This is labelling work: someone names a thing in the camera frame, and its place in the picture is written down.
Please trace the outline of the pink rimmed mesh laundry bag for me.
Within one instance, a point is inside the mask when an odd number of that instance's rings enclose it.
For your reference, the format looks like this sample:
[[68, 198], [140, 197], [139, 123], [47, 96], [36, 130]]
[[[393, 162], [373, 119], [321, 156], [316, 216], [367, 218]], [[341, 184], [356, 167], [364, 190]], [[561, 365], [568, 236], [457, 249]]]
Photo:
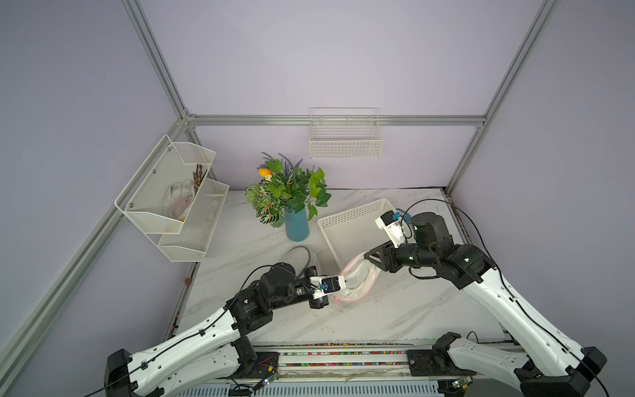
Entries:
[[361, 253], [351, 259], [339, 276], [344, 279], [345, 286], [333, 295], [333, 302], [343, 313], [348, 304], [364, 299], [373, 288], [381, 269], [365, 258]]

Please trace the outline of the white mesh laundry bag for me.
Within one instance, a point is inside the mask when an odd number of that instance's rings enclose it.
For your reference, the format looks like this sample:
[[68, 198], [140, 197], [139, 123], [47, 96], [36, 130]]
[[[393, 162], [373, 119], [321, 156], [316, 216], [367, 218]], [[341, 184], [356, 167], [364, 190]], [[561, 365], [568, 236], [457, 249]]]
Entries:
[[294, 246], [281, 259], [294, 268], [295, 274], [301, 276], [306, 268], [314, 266], [318, 274], [321, 274], [321, 265], [317, 254], [309, 247], [300, 245]]

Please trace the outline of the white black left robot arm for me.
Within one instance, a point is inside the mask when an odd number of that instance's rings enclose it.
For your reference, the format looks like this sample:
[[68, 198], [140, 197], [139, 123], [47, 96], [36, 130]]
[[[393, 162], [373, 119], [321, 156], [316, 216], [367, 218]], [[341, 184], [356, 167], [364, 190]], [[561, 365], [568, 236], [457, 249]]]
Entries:
[[288, 263], [262, 266], [223, 307], [182, 334], [147, 350], [124, 349], [107, 358], [107, 396], [174, 396], [206, 380], [248, 375], [258, 356], [248, 334], [273, 319], [276, 309], [306, 302], [322, 309], [346, 283], [318, 276], [313, 266], [297, 272]]

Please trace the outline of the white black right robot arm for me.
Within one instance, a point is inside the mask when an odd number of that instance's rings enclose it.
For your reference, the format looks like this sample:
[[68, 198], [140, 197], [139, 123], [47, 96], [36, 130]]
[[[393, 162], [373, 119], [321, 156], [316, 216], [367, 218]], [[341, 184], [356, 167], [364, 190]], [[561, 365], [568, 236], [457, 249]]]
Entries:
[[458, 369], [476, 372], [519, 390], [525, 396], [583, 396], [598, 380], [607, 358], [596, 347], [583, 347], [539, 314], [506, 281], [500, 267], [481, 249], [456, 244], [445, 220], [426, 212], [411, 218], [413, 243], [407, 243], [393, 211], [375, 220], [390, 240], [365, 254], [382, 271], [431, 268], [474, 299], [524, 349], [514, 355], [447, 332], [433, 351]]

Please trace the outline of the cream perforated plastic basket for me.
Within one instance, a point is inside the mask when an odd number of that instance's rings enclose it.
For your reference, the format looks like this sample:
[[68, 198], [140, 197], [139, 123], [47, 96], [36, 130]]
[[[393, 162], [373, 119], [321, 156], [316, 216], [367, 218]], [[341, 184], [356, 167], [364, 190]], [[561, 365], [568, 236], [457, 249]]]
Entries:
[[320, 218], [318, 226], [334, 257], [343, 270], [358, 254], [390, 241], [375, 220], [395, 207], [386, 198]]

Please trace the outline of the blue yellow garden fork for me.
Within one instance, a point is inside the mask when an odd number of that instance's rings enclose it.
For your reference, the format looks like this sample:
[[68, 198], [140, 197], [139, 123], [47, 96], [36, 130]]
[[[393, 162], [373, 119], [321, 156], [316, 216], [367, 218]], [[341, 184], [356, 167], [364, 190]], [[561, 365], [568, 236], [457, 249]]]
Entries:
[[397, 213], [400, 215], [401, 218], [403, 218], [403, 221], [407, 224], [411, 223], [411, 215], [408, 212], [405, 212], [404, 210], [402, 210], [401, 208], [397, 208], [396, 209]]

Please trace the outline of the teal vase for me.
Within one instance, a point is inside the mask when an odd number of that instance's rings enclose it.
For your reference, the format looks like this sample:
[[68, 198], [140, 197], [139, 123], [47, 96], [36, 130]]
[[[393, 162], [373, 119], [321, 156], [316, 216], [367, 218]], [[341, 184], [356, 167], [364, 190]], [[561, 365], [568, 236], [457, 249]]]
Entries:
[[287, 238], [293, 242], [302, 242], [309, 236], [309, 220], [306, 208], [299, 212], [286, 208], [284, 212], [284, 226]]

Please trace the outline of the green artificial plant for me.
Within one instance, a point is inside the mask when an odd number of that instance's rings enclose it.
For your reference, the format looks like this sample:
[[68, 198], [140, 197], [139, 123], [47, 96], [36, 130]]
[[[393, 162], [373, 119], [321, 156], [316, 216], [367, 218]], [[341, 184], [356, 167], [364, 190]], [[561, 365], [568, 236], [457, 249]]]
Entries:
[[312, 220], [320, 208], [327, 207], [332, 195], [327, 191], [324, 171], [304, 169], [302, 163], [294, 163], [282, 154], [263, 154], [258, 168], [261, 180], [245, 190], [245, 199], [260, 223], [279, 228], [288, 214], [305, 209], [308, 220]]

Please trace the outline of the white mesh lower wall shelf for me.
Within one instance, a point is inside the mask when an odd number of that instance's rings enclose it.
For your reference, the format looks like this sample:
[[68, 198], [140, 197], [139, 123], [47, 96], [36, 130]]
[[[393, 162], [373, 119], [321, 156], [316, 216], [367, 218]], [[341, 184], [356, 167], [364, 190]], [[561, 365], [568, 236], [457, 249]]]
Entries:
[[159, 250], [172, 262], [197, 262], [205, 258], [227, 198], [229, 186], [206, 178], [199, 187], [179, 234], [164, 234]]

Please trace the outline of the white mesh wall shelf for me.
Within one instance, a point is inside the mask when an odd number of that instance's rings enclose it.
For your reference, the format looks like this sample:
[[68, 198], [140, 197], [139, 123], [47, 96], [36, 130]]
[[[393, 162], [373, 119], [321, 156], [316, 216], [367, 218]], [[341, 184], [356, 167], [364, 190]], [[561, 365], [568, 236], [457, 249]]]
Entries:
[[205, 258], [227, 198], [229, 186], [206, 178], [199, 187], [179, 234], [164, 234], [159, 250], [172, 262], [197, 262]]
[[191, 142], [174, 142], [164, 135], [144, 165], [128, 182], [114, 205], [142, 233], [178, 234], [183, 222], [162, 214], [166, 189], [176, 182], [193, 180], [194, 173], [206, 174], [216, 153]]

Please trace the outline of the aluminium frame rail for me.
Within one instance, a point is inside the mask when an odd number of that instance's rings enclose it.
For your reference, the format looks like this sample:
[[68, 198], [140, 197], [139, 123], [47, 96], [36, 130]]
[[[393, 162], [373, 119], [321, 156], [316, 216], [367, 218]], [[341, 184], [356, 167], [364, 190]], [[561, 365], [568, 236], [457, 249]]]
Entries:
[[479, 127], [485, 124], [486, 117], [478, 115], [193, 115], [189, 122], [196, 127], [299, 127], [314, 124]]

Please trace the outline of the white mesh upper wall shelf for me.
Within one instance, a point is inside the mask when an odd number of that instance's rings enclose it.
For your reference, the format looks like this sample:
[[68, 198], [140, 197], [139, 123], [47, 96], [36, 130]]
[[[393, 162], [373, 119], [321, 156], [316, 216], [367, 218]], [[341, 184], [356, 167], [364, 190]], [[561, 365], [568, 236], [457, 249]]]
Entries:
[[178, 234], [183, 222], [162, 214], [166, 189], [176, 182], [193, 180], [194, 173], [206, 174], [216, 153], [191, 142], [174, 142], [164, 135], [144, 165], [128, 182], [114, 205], [142, 233]]

